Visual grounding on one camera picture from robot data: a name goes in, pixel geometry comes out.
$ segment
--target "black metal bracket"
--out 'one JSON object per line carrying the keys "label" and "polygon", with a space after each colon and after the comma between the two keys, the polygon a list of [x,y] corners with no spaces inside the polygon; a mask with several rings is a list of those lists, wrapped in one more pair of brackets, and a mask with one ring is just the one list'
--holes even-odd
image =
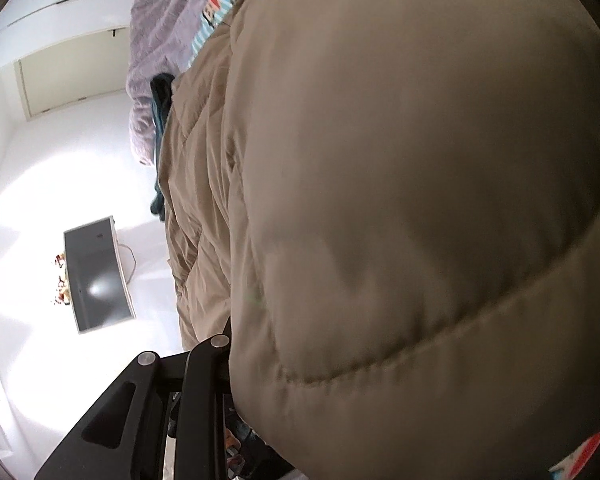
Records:
{"label": "black metal bracket", "polygon": [[134,359],[68,433],[36,480],[160,480],[175,392],[174,480],[226,480],[223,395],[231,392],[230,340]]}

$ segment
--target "fuzzy lavender blanket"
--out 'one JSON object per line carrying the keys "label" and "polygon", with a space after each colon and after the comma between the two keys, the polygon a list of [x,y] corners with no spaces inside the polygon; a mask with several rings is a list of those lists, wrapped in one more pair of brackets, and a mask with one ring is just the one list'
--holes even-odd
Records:
{"label": "fuzzy lavender blanket", "polygon": [[177,76],[187,69],[205,4],[206,0],[134,0],[126,92],[133,101],[131,147],[142,164],[154,163],[151,79],[159,73]]}

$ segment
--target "television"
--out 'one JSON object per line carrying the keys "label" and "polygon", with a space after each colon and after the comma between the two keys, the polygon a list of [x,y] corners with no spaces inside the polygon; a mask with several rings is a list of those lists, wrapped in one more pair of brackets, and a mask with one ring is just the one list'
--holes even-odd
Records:
{"label": "television", "polygon": [[64,256],[79,333],[135,317],[113,217],[65,232]]}

